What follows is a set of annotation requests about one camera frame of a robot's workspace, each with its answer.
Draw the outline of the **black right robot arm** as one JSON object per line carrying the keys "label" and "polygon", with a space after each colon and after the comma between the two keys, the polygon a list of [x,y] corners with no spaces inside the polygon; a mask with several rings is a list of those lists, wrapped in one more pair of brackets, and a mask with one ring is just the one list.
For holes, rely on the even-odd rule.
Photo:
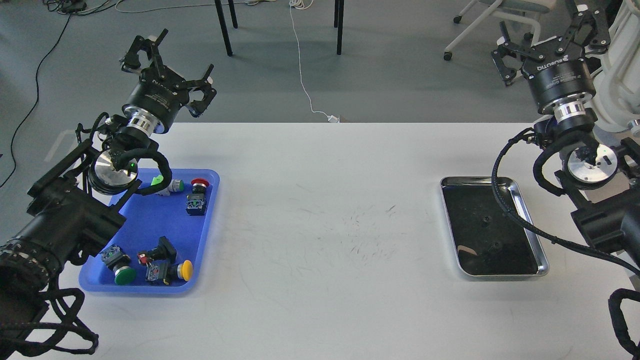
{"label": "black right robot arm", "polygon": [[[499,152],[491,188],[516,224],[581,255],[639,274],[639,2],[624,0],[611,25],[601,8],[577,8],[560,36],[526,47],[502,41],[491,53],[506,85],[516,70],[504,57],[520,58],[539,114]],[[498,190],[503,156],[520,141],[541,149],[532,166],[535,182],[574,204],[571,218],[585,240],[577,244],[535,227]]]}

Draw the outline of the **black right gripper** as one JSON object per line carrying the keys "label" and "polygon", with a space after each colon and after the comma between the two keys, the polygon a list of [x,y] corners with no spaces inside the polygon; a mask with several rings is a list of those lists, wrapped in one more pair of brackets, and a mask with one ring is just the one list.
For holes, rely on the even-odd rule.
{"label": "black right gripper", "polygon": [[[523,75],[526,79],[538,114],[550,115],[553,103],[564,98],[589,101],[596,94],[594,81],[585,62],[586,55],[603,55],[611,44],[606,11],[603,7],[589,7],[566,0],[571,22],[560,37],[558,46],[543,42],[532,46],[532,36],[525,35],[524,43],[514,43],[504,22],[499,23],[502,36],[492,50],[494,66],[506,87]],[[545,59],[538,60],[538,52]]]}

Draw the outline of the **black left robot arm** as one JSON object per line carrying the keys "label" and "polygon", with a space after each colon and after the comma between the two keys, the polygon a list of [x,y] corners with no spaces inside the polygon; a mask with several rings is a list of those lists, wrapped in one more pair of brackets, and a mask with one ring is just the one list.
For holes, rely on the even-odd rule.
{"label": "black left robot arm", "polygon": [[126,221],[121,209],[134,195],[183,188],[151,136],[167,133],[180,109],[201,116],[217,91],[213,64],[201,79],[186,80],[163,63],[159,45],[167,33],[134,38],[120,62],[138,82],[122,114],[103,112],[89,129],[78,125],[77,147],[30,187],[32,221],[1,246],[3,360],[13,353],[93,354],[99,337],[78,317],[85,294],[60,288],[62,270],[94,256],[117,285],[131,284],[137,271],[130,256],[109,244]]}

